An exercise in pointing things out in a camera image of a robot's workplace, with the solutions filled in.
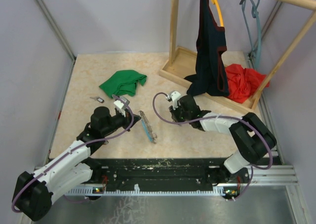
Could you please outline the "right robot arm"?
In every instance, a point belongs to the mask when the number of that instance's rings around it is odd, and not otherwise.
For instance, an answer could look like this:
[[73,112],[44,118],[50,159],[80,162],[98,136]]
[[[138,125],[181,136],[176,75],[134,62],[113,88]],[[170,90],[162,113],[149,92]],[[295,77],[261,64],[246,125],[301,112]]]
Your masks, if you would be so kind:
[[220,171],[221,178],[228,183],[238,177],[239,170],[249,164],[257,164],[277,145],[272,132],[252,112],[242,117],[233,117],[201,110],[192,96],[182,96],[177,91],[170,92],[166,99],[172,103],[169,111],[175,123],[188,123],[200,131],[232,136],[237,150],[224,161],[224,167]]

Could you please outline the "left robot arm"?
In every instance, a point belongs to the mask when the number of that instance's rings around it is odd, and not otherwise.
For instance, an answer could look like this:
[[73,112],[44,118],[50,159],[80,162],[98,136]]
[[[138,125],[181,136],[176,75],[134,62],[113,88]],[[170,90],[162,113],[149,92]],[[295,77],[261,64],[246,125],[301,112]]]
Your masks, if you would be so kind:
[[90,122],[64,152],[36,171],[20,174],[12,198],[12,211],[22,212],[36,222],[74,187],[88,181],[99,182],[103,171],[91,155],[113,139],[118,129],[127,132],[141,120],[128,109],[115,112],[111,115],[107,107],[97,107]]

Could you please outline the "green cloth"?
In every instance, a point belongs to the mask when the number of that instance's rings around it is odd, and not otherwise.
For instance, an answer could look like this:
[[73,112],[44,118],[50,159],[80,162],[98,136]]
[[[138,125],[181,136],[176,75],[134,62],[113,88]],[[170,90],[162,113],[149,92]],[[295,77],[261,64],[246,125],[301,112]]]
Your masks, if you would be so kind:
[[137,85],[144,86],[147,76],[135,70],[115,72],[109,79],[99,85],[99,88],[110,98],[116,96],[135,96]]

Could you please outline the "dark navy garment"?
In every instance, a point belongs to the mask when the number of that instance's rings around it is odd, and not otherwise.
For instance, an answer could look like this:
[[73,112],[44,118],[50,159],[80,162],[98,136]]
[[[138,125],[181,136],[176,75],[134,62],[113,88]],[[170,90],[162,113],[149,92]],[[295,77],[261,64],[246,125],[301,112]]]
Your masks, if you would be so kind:
[[227,51],[225,28],[218,26],[209,7],[209,0],[199,0],[199,29],[196,41],[196,73],[185,77],[191,82],[187,94],[197,96],[229,95],[222,54]]

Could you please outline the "red cloth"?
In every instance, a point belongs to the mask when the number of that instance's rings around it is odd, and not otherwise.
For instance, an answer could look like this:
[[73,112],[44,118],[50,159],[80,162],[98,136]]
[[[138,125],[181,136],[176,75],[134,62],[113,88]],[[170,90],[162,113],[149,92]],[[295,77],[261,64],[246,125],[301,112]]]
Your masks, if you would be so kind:
[[240,64],[225,67],[229,95],[228,99],[243,104],[261,85],[266,75],[254,69],[243,68]]

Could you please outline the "yellow hanger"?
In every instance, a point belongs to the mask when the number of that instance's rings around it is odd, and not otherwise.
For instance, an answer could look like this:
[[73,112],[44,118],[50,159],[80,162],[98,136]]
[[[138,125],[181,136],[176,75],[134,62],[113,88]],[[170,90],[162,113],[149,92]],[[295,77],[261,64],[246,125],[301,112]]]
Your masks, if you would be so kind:
[[218,0],[211,0],[211,3],[213,5],[215,5],[215,7],[216,7],[216,10],[217,10],[217,13],[218,13],[218,17],[219,17],[220,26],[224,27],[224,20],[223,20],[222,11],[221,11],[221,8],[219,6]]

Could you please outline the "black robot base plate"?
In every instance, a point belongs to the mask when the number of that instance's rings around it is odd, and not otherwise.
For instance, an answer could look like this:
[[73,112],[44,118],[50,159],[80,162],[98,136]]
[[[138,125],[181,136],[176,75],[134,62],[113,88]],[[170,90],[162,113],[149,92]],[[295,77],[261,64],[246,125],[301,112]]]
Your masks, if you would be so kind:
[[197,193],[215,191],[220,184],[240,187],[249,181],[247,168],[224,171],[222,158],[94,159],[101,166],[93,194]]

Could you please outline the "aluminium rail frame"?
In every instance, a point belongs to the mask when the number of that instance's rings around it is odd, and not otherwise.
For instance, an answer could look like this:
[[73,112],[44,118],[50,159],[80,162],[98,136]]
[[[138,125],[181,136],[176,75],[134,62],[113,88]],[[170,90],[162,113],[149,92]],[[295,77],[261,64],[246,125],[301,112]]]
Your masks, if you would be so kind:
[[66,173],[37,170],[39,186],[56,201],[75,196],[222,196],[235,199],[250,186],[297,185],[293,168],[273,166],[269,170],[243,168],[235,175],[220,177],[219,168],[185,166],[97,166],[80,163]]

